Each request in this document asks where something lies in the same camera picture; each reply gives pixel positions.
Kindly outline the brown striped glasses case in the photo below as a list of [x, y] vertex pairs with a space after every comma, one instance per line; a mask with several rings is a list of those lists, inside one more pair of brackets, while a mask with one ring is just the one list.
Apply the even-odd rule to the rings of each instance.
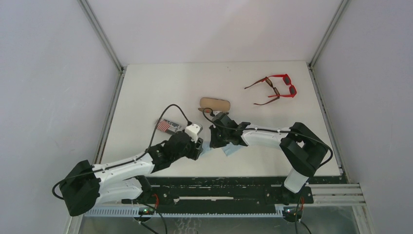
[[228, 100], [224, 99], [218, 99], [218, 98], [211, 98], [211, 97], [202, 97], [200, 99], [200, 107], [198, 108], [199, 111], [203, 111], [205, 108], [208, 108], [206, 110], [206, 113], [211, 113], [211, 112], [223, 112], [225, 114], [229, 114], [230, 110], [230, 102]]

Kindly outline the light blue cleaning cloth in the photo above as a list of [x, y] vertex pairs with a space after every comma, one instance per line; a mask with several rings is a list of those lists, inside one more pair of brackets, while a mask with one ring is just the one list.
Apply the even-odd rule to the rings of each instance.
[[210, 143], [209, 142], [205, 142], [202, 145], [202, 152], [200, 153], [200, 156], [203, 156], [205, 154], [207, 154], [208, 152], [210, 152], [212, 150], [212, 148], [210, 147]]

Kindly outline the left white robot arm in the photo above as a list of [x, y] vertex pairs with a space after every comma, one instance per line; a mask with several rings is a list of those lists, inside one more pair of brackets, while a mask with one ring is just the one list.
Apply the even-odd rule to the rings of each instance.
[[182, 157], [197, 160], [203, 151], [203, 139], [194, 140], [179, 132], [144, 152], [106, 164], [77, 163], [59, 182], [70, 216], [86, 213], [97, 204], [136, 199], [150, 191], [145, 177], [168, 168]]

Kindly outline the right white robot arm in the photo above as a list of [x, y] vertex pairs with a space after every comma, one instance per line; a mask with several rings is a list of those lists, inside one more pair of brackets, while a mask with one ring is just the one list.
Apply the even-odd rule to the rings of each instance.
[[211, 123], [211, 148], [232, 144], [264, 146], [282, 151], [292, 166], [283, 187], [293, 194], [298, 194], [309, 178], [334, 155], [332, 148], [301, 122], [286, 128], [264, 128], [250, 122], [238, 124], [222, 112], [208, 121]]

